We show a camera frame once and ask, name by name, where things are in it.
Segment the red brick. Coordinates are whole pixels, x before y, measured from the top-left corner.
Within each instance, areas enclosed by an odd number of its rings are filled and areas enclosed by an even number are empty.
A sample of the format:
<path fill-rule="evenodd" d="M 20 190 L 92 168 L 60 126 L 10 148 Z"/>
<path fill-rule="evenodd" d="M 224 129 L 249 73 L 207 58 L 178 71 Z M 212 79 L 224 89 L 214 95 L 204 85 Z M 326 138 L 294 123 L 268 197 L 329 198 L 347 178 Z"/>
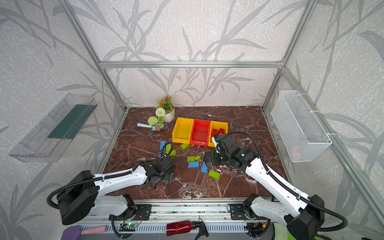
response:
<path fill-rule="evenodd" d="M 220 133 L 220 134 L 222 134 L 222 135 L 223 135 L 223 134 L 225 134 L 225 133 L 226 133 L 226 130 L 225 130 L 225 129 L 222 129 L 222 128 L 220 128 L 220 129 L 219 129 L 219 131 L 218 131 L 218 133 Z"/>
<path fill-rule="evenodd" d="M 213 137 L 217 132 L 218 132 L 217 129 L 213 129 L 212 132 L 211 132 L 211 137 Z"/>

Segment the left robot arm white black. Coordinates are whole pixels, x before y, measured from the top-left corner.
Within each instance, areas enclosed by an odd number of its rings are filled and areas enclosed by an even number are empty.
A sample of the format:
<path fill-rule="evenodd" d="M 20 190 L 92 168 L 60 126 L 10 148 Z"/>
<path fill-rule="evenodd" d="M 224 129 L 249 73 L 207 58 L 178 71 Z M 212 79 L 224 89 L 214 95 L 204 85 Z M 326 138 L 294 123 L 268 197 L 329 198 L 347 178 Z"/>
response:
<path fill-rule="evenodd" d="M 175 169 L 172 160 L 164 157 L 109 174 L 93 175 L 89 170 L 82 171 L 67 185 L 50 193 L 47 204 L 60 211 L 65 226 L 89 216 L 109 215 L 126 220 L 138 212 L 133 199 L 129 195 L 110 194 L 132 186 L 168 184 Z"/>

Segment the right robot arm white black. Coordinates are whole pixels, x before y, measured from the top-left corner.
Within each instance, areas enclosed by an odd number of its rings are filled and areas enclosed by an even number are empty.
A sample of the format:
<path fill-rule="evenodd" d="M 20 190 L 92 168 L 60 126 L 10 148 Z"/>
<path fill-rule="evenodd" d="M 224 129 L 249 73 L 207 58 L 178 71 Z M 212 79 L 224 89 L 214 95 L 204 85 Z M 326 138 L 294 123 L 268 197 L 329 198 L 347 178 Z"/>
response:
<path fill-rule="evenodd" d="M 212 142 L 215 150 L 204 156 L 208 167 L 227 166 L 240 170 L 278 199 L 275 203 L 257 194 L 250 195 L 243 203 L 249 219 L 265 217 L 281 224 L 296 240 L 313 240 L 318 232 L 335 232 L 348 225 L 344 216 L 325 208 L 322 198 L 300 191 L 270 168 L 259 146 L 240 148 L 231 133 L 216 133 Z"/>

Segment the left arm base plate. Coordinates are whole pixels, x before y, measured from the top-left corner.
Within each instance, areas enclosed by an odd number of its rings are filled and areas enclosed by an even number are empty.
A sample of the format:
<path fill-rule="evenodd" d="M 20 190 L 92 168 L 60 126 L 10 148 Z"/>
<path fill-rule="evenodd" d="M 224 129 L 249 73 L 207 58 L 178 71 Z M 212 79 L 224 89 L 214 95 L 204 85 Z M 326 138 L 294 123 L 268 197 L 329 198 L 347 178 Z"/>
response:
<path fill-rule="evenodd" d="M 150 204 L 129 206 L 121 215 L 114 216 L 114 221 L 148 221 L 151 209 Z"/>

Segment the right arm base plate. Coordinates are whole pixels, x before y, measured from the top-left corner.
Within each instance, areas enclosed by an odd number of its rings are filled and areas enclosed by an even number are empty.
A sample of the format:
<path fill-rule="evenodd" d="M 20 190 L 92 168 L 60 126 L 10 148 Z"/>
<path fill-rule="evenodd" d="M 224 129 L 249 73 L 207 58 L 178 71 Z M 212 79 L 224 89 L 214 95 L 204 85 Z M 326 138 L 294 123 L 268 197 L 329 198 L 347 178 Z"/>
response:
<path fill-rule="evenodd" d="M 233 221 L 246 221 L 248 220 L 243 204 L 229 204 L 227 207 Z"/>

